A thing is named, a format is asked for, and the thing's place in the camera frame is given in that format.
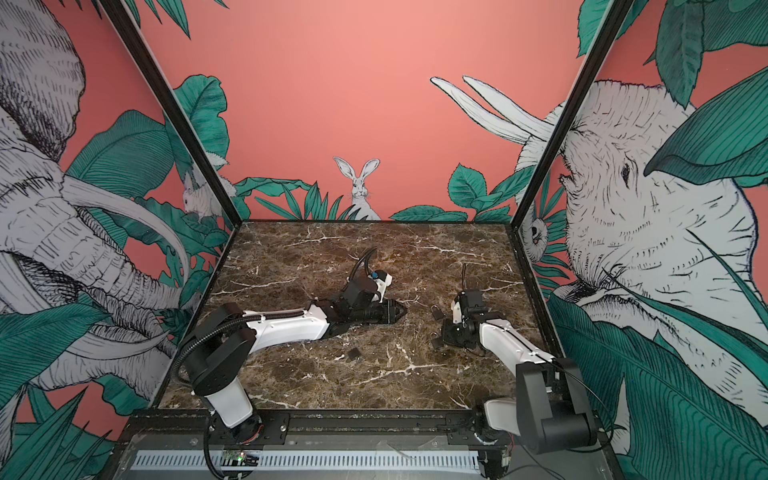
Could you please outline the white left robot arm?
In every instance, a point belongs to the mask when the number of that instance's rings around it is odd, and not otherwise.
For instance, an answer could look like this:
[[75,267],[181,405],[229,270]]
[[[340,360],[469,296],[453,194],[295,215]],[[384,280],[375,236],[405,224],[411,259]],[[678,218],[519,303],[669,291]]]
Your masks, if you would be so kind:
[[172,374],[204,399],[225,428],[252,437],[261,419],[239,380],[248,358],[273,346],[333,338],[357,325],[397,323],[408,309],[385,296],[390,282],[350,280],[338,295],[303,309],[258,312],[226,303],[182,340]]

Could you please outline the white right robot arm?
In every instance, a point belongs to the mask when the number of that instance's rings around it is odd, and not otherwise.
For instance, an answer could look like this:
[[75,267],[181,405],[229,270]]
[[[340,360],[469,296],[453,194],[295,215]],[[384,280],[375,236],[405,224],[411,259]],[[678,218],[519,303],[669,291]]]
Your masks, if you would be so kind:
[[495,355],[515,377],[515,395],[488,400],[485,423],[518,437],[535,453],[591,447],[598,427],[578,365],[534,345],[479,290],[462,290],[450,311],[431,308],[441,324],[441,340],[451,347],[478,346]]

